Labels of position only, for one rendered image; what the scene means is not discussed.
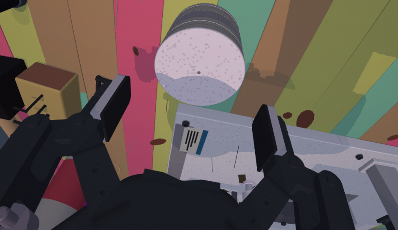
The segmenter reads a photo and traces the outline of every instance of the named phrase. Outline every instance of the brown spot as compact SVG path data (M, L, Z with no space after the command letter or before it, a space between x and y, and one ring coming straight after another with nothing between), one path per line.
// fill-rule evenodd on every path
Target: brown spot
M243 183L244 181L246 181L246 175L238 175L239 178L239 183Z
M392 141L392 140L396 140L398 138L398 135L392 135L391 137L389 137L387 140L388 141Z
M138 55L138 49L137 49L137 47L133 47L133 52L134 52L134 54L137 56Z
M165 139L158 138L158 139L152 140L149 144L151 144L153 146L157 146L157 145L160 145L160 144L164 144L165 142L166 142Z
M311 110L305 110L297 118L296 126L301 128L309 127L314 121L315 114Z
M284 113L284 114L283 114L283 117L284 117L285 119L290 119L291 116L292 116L291 113Z

